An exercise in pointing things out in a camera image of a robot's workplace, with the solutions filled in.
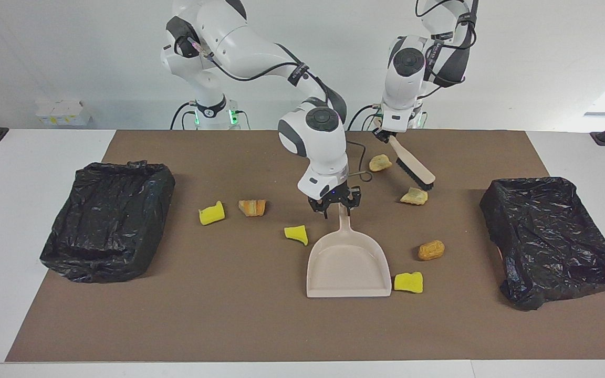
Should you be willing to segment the yellow sponge piece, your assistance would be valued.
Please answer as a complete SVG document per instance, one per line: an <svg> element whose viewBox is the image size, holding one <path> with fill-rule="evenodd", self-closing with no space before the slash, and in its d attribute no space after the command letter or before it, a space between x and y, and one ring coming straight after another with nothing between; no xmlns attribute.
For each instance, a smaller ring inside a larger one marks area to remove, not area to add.
<svg viewBox="0 0 605 378"><path fill-rule="evenodd" d="M213 206L199 209L199 221L203 226L224 220L225 217L225 208L221 201L216 201Z"/></svg>
<svg viewBox="0 0 605 378"><path fill-rule="evenodd" d="M295 240L303 244L303 246L309 245L309 237L305 225L284 227L284 237L286 239Z"/></svg>
<svg viewBox="0 0 605 378"><path fill-rule="evenodd" d="M423 275L421 272L404 272L393 278L393 290L423 293Z"/></svg>

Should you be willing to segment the beige brush black bristles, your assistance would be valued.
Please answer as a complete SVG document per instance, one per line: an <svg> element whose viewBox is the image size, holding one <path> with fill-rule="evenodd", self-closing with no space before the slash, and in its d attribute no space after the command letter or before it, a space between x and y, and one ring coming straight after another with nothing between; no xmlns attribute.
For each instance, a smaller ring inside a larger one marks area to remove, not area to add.
<svg viewBox="0 0 605 378"><path fill-rule="evenodd" d="M411 178L423 191L430 191L434 187L435 175L423 165L409 150L404 148L397 140L397 136L389 139L397 155L396 164Z"/></svg>

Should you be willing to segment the beige plastic dustpan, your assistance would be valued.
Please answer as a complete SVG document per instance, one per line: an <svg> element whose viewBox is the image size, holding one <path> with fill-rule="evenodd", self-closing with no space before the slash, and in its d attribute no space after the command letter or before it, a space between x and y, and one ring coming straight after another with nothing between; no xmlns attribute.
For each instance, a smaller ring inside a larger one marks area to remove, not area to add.
<svg viewBox="0 0 605 378"><path fill-rule="evenodd" d="M386 255L372 237L351 227L338 204L338 230L322 236L310 251L306 273L308 298L368 298L391 294Z"/></svg>

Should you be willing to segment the brown bread roll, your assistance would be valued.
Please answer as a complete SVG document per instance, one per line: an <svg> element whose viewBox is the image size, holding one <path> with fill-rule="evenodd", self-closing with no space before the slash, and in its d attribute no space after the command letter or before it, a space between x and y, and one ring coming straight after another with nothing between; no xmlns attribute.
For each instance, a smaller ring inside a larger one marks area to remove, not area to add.
<svg viewBox="0 0 605 378"><path fill-rule="evenodd" d="M420 261L430 261L441 258L444 255L446 246L440 240L432 240L418 247L417 257Z"/></svg>

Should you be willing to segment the black bag lined bin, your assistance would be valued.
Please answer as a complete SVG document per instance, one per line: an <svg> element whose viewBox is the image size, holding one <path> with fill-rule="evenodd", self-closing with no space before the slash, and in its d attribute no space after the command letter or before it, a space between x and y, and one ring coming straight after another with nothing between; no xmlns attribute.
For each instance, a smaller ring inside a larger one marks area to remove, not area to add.
<svg viewBox="0 0 605 378"><path fill-rule="evenodd" d="M605 292L605 237L563 177L493 180L480 204L506 277L502 294L521 310Z"/></svg>
<svg viewBox="0 0 605 378"><path fill-rule="evenodd" d="M144 275L163 237L174 188L164 164L94 162L77 170L41 263L80 283Z"/></svg>

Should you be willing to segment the orange striped croissant piece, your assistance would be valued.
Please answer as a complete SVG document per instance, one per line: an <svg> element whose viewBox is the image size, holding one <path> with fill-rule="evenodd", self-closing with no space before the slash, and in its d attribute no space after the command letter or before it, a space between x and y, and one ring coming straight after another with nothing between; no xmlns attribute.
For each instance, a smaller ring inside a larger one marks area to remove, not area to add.
<svg viewBox="0 0 605 378"><path fill-rule="evenodd" d="M240 200L238 208L245 217L262 217L266 212L267 201L260 200Z"/></svg>

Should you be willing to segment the brown table mat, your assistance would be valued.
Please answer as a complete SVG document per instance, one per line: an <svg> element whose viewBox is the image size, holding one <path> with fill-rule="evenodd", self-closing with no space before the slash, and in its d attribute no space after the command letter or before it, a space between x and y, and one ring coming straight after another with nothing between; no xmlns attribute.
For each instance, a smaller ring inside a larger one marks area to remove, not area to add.
<svg viewBox="0 0 605 378"><path fill-rule="evenodd" d="M307 161L275 131L118 131L103 160L163 163L176 181L165 234L142 277L71 282L48 272L6 361L352 361L605 359L605 292L520 311L499 291L501 258L480 201L495 179L542 177L515 131L410 131L399 141L437 179L423 206L399 203L413 182L394 166L362 184L351 225L384 250L393 275L423 274L423 293L306 297L310 246L338 229L296 184ZM240 200L267 201L245 217ZM221 201L225 219L199 209ZM420 261L418 247L445 245Z"/></svg>

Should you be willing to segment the white cardboard box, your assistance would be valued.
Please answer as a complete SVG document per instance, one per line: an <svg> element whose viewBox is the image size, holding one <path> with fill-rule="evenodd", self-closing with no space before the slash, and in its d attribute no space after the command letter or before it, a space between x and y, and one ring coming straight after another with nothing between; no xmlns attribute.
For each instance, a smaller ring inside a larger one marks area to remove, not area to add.
<svg viewBox="0 0 605 378"><path fill-rule="evenodd" d="M35 116L44 126L87 127L93 120L80 100L39 102Z"/></svg>

